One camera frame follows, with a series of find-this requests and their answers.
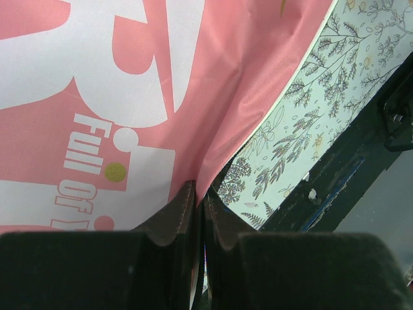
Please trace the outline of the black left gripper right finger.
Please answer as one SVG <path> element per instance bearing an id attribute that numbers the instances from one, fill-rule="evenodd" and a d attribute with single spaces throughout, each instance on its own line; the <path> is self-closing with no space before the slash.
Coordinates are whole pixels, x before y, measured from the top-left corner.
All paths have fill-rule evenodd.
<path id="1" fill-rule="evenodd" d="M 411 309 L 388 247 L 358 233 L 258 232 L 203 198 L 211 309 Z"/>

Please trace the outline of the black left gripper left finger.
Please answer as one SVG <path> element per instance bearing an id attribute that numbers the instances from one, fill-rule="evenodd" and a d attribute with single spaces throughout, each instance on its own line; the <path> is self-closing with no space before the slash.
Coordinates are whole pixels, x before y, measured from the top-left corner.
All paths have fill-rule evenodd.
<path id="1" fill-rule="evenodd" d="M 187 181 L 131 231 L 1 236 L 2 309 L 194 309 L 196 194 Z"/>

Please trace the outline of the pink racket cover bag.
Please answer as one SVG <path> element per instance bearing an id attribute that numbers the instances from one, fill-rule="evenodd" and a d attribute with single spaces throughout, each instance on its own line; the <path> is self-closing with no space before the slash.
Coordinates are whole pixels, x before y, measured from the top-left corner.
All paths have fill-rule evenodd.
<path id="1" fill-rule="evenodd" d="M 334 1 L 2 1 L 1 232 L 129 230 L 198 197 Z"/>

